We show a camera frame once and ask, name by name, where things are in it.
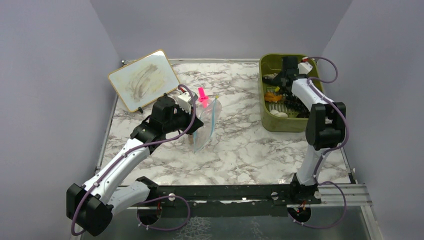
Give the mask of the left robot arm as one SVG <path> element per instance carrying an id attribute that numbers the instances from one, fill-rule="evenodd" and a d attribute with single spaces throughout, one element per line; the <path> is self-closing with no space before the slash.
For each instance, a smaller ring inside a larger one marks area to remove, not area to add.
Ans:
<path id="1" fill-rule="evenodd" d="M 173 99 L 160 96 L 152 106 L 151 114 L 137 125 L 118 154 L 93 177 L 82 185 L 72 184 L 66 191 L 66 216 L 71 220 L 73 236 L 88 232 L 101 234 L 114 215 L 137 202 L 152 205 L 157 191 L 143 182 L 136 182 L 123 190 L 118 186 L 129 173 L 170 138 L 177 140 L 191 135 L 204 124 L 197 117 L 197 97 L 185 92 Z"/>

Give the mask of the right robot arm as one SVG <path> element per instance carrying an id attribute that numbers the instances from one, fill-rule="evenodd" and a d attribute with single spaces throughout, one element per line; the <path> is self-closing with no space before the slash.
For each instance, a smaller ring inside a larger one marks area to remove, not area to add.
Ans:
<path id="1" fill-rule="evenodd" d="M 305 128 L 307 152 L 288 190 L 289 199 L 296 204 L 314 198 L 324 161 L 347 140 L 345 104 L 326 97 L 314 85 L 314 77 L 300 73 L 299 64 L 296 56 L 282 57 L 281 71 L 273 79 L 309 111 Z"/>

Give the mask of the clear zip top bag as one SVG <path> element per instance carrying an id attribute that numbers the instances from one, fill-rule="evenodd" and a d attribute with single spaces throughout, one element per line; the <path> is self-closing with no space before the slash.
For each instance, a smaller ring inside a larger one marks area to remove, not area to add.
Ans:
<path id="1" fill-rule="evenodd" d="M 218 118 L 222 112 L 222 104 L 218 97 L 215 96 L 205 101 L 198 103 L 196 106 L 196 114 L 200 121 L 203 122 L 203 126 L 198 128 L 193 134 L 193 152 L 197 153 L 205 148 L 211 140 Z"/>

